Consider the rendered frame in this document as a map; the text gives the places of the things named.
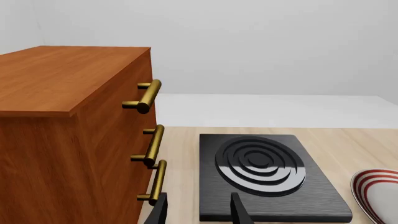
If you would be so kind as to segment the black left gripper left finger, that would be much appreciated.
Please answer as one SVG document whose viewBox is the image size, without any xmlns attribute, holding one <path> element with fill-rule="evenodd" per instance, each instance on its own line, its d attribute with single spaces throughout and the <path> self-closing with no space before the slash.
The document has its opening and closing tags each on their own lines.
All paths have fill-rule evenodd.
<svg viewBox="0 0 398 224">
<path fill-rule="evenodd" d="M 144 224 L 165 224 L 167 218 L 168 200 L 167 194 L 161 193 L 159 199 L 153 206 L 152 211 L 145 220 Z"/>
</svg>

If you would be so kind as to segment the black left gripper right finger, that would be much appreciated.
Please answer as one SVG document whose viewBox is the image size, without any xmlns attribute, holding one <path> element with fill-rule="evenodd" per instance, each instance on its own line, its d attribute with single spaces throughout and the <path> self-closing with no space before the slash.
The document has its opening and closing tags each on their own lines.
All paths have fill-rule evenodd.
<svg viewBox="0 0 398 224">
<path fill-rule="evenodd" d="M 231 193 L 230 210 L 233 224 L 254 224 L 236 192 Z"/>
</svg>

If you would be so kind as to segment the flat black stove plate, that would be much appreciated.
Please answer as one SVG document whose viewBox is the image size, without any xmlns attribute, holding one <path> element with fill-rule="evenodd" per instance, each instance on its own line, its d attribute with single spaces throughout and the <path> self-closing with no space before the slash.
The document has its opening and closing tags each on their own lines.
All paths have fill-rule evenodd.
<svg viewBox="0 0 398 224">
<path fill-rule="evenodd" d="M 289 134 L 200 134 L 201 222 L 230 222 L 232 194 L 254 222 L 349 223 L 353 214 Z"/>
</svg>

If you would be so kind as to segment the white plate with red rings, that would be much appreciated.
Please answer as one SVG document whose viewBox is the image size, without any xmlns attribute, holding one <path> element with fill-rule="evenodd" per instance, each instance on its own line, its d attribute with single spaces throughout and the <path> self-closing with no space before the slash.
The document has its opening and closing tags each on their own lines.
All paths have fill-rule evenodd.
<svg viewBox="0 0 398 224">
<path fill-rule="evenodd" d="M 351 193 L 375 224 L 398 224 L 398 170 L 364 169 L 350 182 Z"/>
</svg>

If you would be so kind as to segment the wooden cabinet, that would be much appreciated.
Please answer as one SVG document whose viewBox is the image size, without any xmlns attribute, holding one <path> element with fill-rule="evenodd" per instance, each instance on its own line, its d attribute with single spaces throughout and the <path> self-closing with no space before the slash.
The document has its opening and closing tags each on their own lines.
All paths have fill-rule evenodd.
<svg viewBox="0 0 398 224">
<path fill-rule="evenodd" d="M 155 111 L 150 48 L 38 46 L 0 55 L 0 224 L 137 224 Z"/>
</svg>

